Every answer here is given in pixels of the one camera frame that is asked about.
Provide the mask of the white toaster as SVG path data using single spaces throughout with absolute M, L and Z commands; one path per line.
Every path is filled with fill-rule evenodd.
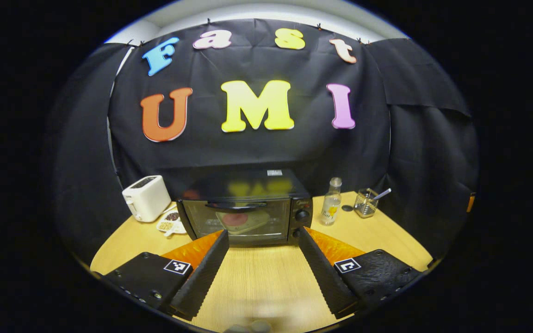
M 121 194 L 136 221 L 145 223 L 156 221 L 172 202 L 161 175 L 144 177 Z

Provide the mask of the black electric oven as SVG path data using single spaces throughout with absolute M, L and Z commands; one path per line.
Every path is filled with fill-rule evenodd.
M 192 183 L 176 200 L 176 208 L 191 240 L 224 229 L 218 211 L 268 213 L 269 222 L 258 229 L 228 232 L 235 247 L 295 244 L 298 229 L 311 227 L 314 217 L 312 195 L 289 169 L 211 173 Z

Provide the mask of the clear glass bottle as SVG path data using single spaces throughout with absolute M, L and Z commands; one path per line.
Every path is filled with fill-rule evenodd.
M 322 210 L 320 211 L 320 223 L 324 226 L 333 225 L 338 217 L 338 211 L 341 207 L 342 179 L 333 177 L 329 182 L 328 192 L 324 195 Z

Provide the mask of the clear square holder cup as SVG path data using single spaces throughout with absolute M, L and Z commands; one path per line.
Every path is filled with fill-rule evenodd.
M 372 217 L 376 213 L 379 201 L 376 196 L 378 196 L 378 192 L 371 188 L 359 189 L 353 205 L 355 213 L 361 218 Z

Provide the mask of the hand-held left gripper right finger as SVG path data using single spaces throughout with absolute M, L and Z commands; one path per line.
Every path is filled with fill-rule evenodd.
M 372 312 L 423 277 L 383 249 L 364 252 L 308 227 L 298 229 L 298 246 L 338 319 Z

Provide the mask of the white square food plate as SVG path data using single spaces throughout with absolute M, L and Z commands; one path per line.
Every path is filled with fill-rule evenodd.
M 216 212 L 216 217 L 224 227 L 224 229 L 228 230 L 229 233 L 237 235 L 237 234 L 245 234 L 251 230 L 258 229 L 261 226 L 264 226 L 269 222 L 270 216 L 268 213 L 262 210 L 255 210 L 255 211 L 245 211 L 241 212 L 248 215 L 248 220 L 244 225 L 241 226 L 225 226 L 222 222 L 222 217 L 226 212 L 218 211 Z

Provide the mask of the white divided snack plate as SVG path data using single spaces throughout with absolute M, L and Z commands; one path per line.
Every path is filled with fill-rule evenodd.
M 187 234 L 177 210 L 165 211 L 155 226 L 157 230 L 164 233 L 165 237 L 173 234 Z

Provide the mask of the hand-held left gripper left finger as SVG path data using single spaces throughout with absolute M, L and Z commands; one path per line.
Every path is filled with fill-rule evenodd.
M 142 252 L 102 280 L 135 301 L 190 321 L 197 316 L 230 248 L 225 229 L 164 255 Z

